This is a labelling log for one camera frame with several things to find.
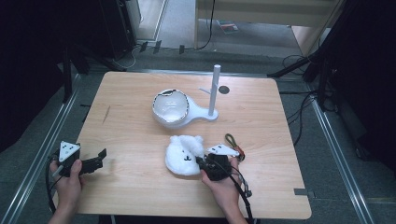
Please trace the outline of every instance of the hand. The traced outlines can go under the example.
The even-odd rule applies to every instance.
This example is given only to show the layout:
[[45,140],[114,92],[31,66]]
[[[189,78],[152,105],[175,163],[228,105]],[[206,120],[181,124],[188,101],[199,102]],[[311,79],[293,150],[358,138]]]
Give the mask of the hand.
[[[231,166],[238,169],[237,158],[230,159]],[[241,185],[239,174],[233,169],[232,176]],[[220,181],[211,181],[204,170],[201,170],[202,182],[206,184],[215,197],[216,203],[223,211],[229,223],[247,223],[239,209],[239,192],[230,177]]]
[[[54,173],[58,169],[57,162],[53,161],[49,168]],[[56,212],[49,223],[70,223],[73,219],[78,209],[82,187],[85,184],[85,180],[81,176],[78,176],[81,168],[81,160],[75,160],[70,170],[70,177],[61,177],[59,175],[54,177],[55,181],[61,178],[55,186],[58,192],[59,202]]]

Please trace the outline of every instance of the white cloth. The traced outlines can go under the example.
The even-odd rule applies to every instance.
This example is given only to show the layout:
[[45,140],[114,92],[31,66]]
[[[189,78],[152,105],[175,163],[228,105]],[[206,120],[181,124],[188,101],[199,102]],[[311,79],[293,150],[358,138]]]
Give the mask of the white cloth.
[[165,154],[166,167],[177,175],[198,175],[200,170],[195,157],[204,157],[204,139],[201,136],[175,135],[170,140]]

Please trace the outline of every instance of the white pole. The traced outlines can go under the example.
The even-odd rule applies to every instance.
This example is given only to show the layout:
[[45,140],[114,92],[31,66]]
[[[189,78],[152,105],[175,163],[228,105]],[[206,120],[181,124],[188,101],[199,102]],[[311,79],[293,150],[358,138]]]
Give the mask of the white pole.
[[212,89],[210,90],[210,103],[209,103],[209,116],[213,116],[215,110],[216,94],[218,93],[219,77],[220,77],[219,64],[216,64],[213,69]]

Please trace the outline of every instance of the gray floor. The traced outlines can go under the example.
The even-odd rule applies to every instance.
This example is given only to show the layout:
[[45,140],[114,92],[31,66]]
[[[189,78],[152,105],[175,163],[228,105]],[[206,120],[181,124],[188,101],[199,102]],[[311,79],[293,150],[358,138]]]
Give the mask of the gray floor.
[[[177,49],[180,43],[183,43],[186,47],[189,44],[192,45],[191,33],[187,32],[187,28],[183,29],[183,31],[186,31],[185,33],[178,31],[178,26],[174,24],[180,22],[180,27],[184,27],[183,22],[176,22],[175,13],[169,13],[169,11],[173,11],[179,14],[183,10],[177,9],[177,3],[186,8],[184,4],[190,4],[189,1],[169,0],[158,36],[158,39],[163,41],[163,47]],[[203,26],[202,39],[204,39],[205,21],[202,21],[201,26]],[[241,23],[240,25],[241,29],[245,26],[256,27],[261,25],[248,23]],[[265,45],[271,48],[267,51],[258,50],[254,54],[250,50],[248,52],[242,51],[242,49],[248,48],[242,48],[241,46],[238,46],[238,48],[241,47],[238,54],[227,51],[230,48],[220,47],[222,44],[219,40],[229,38],[230,35],[220,36],[223,34],[219,30],[214,33],[213,42],[210,43],[209,49],[206,51],[189,50],[184,54],[178,54],[177,50],[161,49],[160,52],[153,54],[152,49],[142,53],[138,53],[136,50],[134,58],[132,55],[128,55],[118,63],[125,66],[133,64],[134,66],[128,68],[128,71],[156,69],[203,72],[211,71],[213,64],[220,63],[223,73],[239,73],[239,75],[242,74],[241,76],[245,77],[265,77],[265,74],[283,68],[282,61],[288,55],[300,54],[298,46],[288,29],[288,27],[268,29],[265,30],[265,33],[254,35],[256,39],[247,37],[247,35],[232,37],[233,41],[239,40],[240,43],[245,42],[245,45],[254,46],[250,43],[259,45],[261,36],[265,36],[265,38],[271,36],[271,39],[262,40],[264,48],[266,48]],[[57,138],[54,139],[53,146],[50,147],[51,150],[55,149],[62,140],[70,142],[77,140],[83,125],[82,121],[88,112],[87,107],[80,105],[90,105],[92,103],[106,71],[107,69],[101,64],[92,62],[90,73],[80,76],[76,100],[72,104],[69,115],[65,118],[64,125]],[[307,90],[306,83],[302,82],[298,75],[289,74],[276,81],[280,91]],[[35,155],[42,148],[42,143],[46,140],[46,134],[61,109],[62,99],[63,90],[60,89],[32,121],[23,137],[15,145],[0,153],[0,176],[2,177],[0,180],[0,199],[2,202],[0,204],[0,217],[7,213],[7,209],[11,205],[23,179],[29,177],[26,177],[29,168],[35,166],[32,165]],[[288,117],[300,108],[304,96],[281,95],[281,99],[285,108],[285,115]],[[331,122],[338,144],[346,157],[347,165],[365,197],[374,221],[376,223],[394,223],[394,220],[396,220],[396,213],[394,212],[396,211],[396,180],[393,172],[381,162],[358,159],[340,117],[332,112],[327,112],[326,116]],[[303,124],[303,135],[295,149],[305,186],[315,194],[315,196],[309,198],[313,211],[312,217],[308,220],[265,219],[264,223],[361,223],[313,106],[304,110]],[[297,136],[298,130],[298,122],[290,125],[290,134],[293,139]],[[44,189],[44,170],[40,169],[38,172],[40,176],[35,180],[34,187],[25,192],[29,197],[22,205],[21,213],[16,214],[19,217],[16,223],[45,223],[50,218]],[[75,223],[97,223],[97,219],[98,217],[95,215],[78,215]]]

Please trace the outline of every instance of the electronic device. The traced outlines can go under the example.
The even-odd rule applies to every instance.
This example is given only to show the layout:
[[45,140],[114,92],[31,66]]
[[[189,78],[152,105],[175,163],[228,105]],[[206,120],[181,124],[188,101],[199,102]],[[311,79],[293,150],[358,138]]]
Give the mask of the electronic device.
[[[81,149],[80,144],[71,144],[62,141],[60,148],[58,148],[48,158],[45,176],[46,176],[47,195],[49,197],[49,209],[51,210],[52,213],[55,213],[56,208],[52,200],[51,191],[53,187],[55,187],[56,183],[59,180],[61,180],[63,177],[70,177],[70,170],[73,166],[73,163],[75,162],[75,160],[79,159],[80,149]],[[82,161],[82,167],[81,167],[81,171],[79,172],[79,175],[91,174],[95,170],[102,168],[103,167],[102,160],[105,158],[106,155],[107,155],[106,149],[103,149],[98,154],[98,157]],[[58,169],[52,174],[52,177],[56,177],[58,175],[59,177],[57,180],[55,180],[55,183],[53,183],[50,186],[49,172],[50,172],[50,164],[53,161],[58,162]]]

